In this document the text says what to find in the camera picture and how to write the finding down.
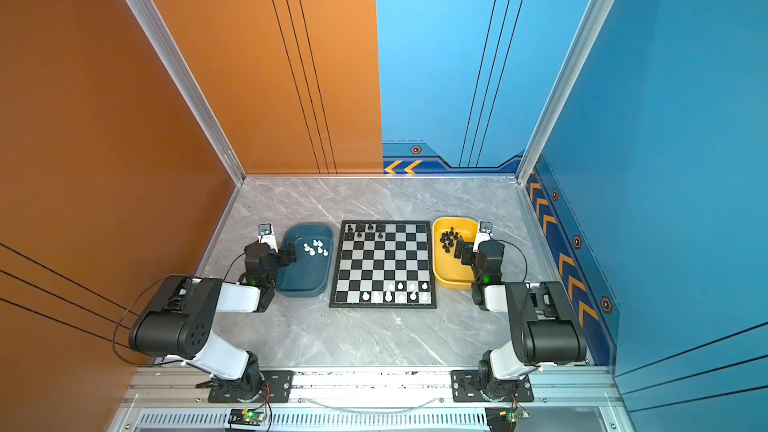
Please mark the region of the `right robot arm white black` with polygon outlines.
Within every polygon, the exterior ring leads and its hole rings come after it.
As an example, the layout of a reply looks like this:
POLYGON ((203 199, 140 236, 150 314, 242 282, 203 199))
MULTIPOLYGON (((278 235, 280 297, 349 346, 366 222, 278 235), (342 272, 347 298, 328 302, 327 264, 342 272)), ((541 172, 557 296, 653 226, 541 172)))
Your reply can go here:
POLYGON ((515 400, 517 390, 540 366, 582 362, 588 352, 582 326, 560 282, 502 279, 506 245, 493 239, 474 245, 460 240, 454 252, 471 267, 473 303, 508 317, 509 339, 483 354, 471 385, 492 402, 515 400))

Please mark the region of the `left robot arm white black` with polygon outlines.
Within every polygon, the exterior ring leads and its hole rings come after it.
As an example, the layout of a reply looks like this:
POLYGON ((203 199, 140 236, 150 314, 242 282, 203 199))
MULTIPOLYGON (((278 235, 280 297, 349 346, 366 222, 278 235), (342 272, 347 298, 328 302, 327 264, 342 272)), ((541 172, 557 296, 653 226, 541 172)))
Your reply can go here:
POLYGON ((172 356, 209 375, 198 386, 238 402, 267 400, 267 379, 255 353, 213 332, 218 313, 263 313, 275 296, 278 271, 296 253, 254 242, 244 248, 245 272, 237 281, 171 274, 134 322, 131 350, 155 358, 172 356))

